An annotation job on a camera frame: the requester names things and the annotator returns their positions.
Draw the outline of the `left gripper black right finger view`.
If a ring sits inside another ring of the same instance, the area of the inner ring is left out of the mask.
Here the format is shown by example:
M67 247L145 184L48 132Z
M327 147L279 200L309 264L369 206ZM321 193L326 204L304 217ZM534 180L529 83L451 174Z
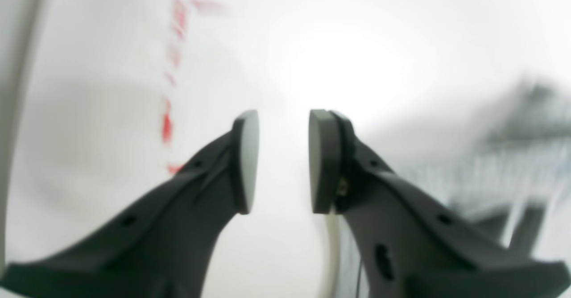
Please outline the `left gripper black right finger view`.
M397 174L335 111L309 115L314 213L334 211L356 241L372 298L556 298L562 261L502 247Z

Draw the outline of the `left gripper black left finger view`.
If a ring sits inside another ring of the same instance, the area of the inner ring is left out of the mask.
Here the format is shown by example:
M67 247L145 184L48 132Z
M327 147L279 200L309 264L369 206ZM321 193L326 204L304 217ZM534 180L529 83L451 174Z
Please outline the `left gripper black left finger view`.
M217 240L251 212L257 111L210 142L168 181L75 245L11 263L1 287L29 298L199 298Z

